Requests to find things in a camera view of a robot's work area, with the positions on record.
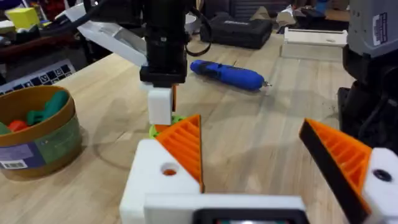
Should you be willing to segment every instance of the black carrying case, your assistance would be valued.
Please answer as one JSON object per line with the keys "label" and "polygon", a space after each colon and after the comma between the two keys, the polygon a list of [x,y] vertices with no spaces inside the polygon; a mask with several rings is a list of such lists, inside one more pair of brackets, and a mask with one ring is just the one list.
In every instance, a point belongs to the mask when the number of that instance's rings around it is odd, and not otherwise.
{"label": "black carrying case", "polygon": [[[233,19],[227,14],[221,14],[210,21],[213,43],[260,49],[269,39],[272,32],[272,22],[255,19],[252,21]],[[205,27],[200,29],[200,39],[209,42]]]}

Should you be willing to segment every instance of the black rubber strip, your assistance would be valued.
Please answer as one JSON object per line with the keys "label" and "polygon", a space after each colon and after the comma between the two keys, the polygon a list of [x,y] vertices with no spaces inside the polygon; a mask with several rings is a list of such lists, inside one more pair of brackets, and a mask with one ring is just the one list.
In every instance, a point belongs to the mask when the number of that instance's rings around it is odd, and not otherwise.
{"label": "black rubber strip", "polygon": [[362,224],[369,214],[308,122],[304,122],[301,128],[300,139],[317,163],[349,223]]}

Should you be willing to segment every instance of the green object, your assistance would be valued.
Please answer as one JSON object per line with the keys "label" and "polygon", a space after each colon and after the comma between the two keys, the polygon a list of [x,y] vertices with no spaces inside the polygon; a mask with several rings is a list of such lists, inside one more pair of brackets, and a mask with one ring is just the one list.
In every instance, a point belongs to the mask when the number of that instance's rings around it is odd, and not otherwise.
{"label": "green object", "polygon": [[[172,125],[173,124],[175,124],[175,123],[177,123],[177,122],[179,122],[179,121],[182,121],[183,119],[185,119],[186,117],[184,117],[184,116],[179,116],[179,115],[174,115],[174,116],[172,116]],[[155,126],[154,125],[152,125],[150,128],[149,128],[149,137],[150,138],[152,138],[152,139],[154,139],[154,138],[156,138],[156,136],[158,136],[160,133],[158,133],[157,131],[156,131],[156,128],[155,128]]]}
{"label": "green object", "polygon": [[9,134],[11,130],[2,122],[0,122],[0,134]]}
{"label": "green object", "polygon": [[43,121],[43,111],[29,111],[26,116],[26,124],[32,126]]}
{"label": "green object", "polygon": [[66,125],[34,142],[46,164],[63,157],[81,143],[77,116],[75,115]]}
{"label": "green object", "polygon": [[27,125],[32,126],[54,116],[60,111],[69,99],[68,93],[61,90],[54,93],[51,100],[44,104],[43,111],[30,111],[27,114]]}

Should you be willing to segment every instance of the green toy piece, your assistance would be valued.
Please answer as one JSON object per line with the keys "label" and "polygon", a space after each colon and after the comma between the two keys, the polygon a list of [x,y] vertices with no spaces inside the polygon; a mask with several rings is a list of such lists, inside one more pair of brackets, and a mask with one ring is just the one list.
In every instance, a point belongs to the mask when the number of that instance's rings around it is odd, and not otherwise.
{"label": "green toy piece", "polygon": [[[177,122],[179,122],[179,121],[182,121],[182,120],[185,119],[185,118],[186,118],[186,117],[183,117],[183,116],[173,115],[173,116],[172,116],[172,125],[175,124],[175,123],[177,123]],[[149,128],[149,137],[150,137],[150,138],[154,139],[154,138],[156,138],[156,136],[158,136],[159,134],[160,134],[160,133],[156,131],[156,128],[155,128],[154,125],[152,125],[152,126]]]}
{"label": "green toy piece", "polygon": [[54,116],[60,111],[69,99],[68,93],[60,90],[54,93],[51,100],[44,104],[43,111],[30,111],[27,114],[27,125],[32,126]]}
{"label": "green toy piece", "polygon": [[0,134],[9,134],[11,130],[2,122],[0,122]]}

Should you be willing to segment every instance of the orange ridged pad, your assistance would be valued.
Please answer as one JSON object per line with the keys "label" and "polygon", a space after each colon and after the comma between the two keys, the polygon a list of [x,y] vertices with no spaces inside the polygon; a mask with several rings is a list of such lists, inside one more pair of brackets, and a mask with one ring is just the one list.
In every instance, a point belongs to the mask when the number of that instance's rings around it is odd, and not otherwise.
{"label": "orange ridged pad", "polygon": [[162,131],[156,140],[187,170],[203,189],[200,115],[179,121]]}
{"label": "orange ridged pad", "polygon": [[329,155],[344,175],[351,188],[355,191],[363,205],[361,192],[368,171],[368,162],[372,149],[351,136],[326,126],[312,119],[305,119],[321,140]]}

